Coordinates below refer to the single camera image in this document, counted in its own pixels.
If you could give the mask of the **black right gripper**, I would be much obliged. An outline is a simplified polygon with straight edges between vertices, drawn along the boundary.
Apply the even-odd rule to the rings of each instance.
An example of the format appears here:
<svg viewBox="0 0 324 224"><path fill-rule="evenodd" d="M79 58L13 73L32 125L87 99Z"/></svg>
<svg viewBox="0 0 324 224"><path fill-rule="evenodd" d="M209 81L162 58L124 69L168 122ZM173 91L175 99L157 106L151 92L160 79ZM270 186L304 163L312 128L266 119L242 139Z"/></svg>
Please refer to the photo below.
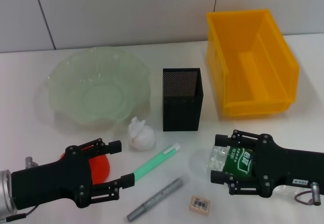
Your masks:
<svg viewBox="0 0 324 224"><path fill-rule="evenodd" d="M323 153L293 150L277 145L269 134L234 130L231 136L216 134L215 146L254 148L255 177L211 171L211 183L228 186L230 195L269 198L280 185L311 188L318 185L323 195Z"/></svg>

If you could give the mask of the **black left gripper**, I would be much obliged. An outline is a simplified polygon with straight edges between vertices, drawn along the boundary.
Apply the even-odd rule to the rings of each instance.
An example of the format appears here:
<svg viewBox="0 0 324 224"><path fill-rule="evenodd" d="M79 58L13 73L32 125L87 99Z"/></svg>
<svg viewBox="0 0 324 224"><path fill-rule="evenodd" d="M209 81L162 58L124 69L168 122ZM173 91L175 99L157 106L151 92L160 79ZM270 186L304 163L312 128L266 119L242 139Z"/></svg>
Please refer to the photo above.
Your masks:
<svg viewBox="0 0 324 224"><path fill-rule="evenodd" d="M98 138L68 147L64 156L56 162L13 172L12 198L16 208L22 210L59 199L70 199L79 208L118 200L120 188L134 186L134 174L93 184L89 158L121 151L120 140L106 144Z"/></svg>

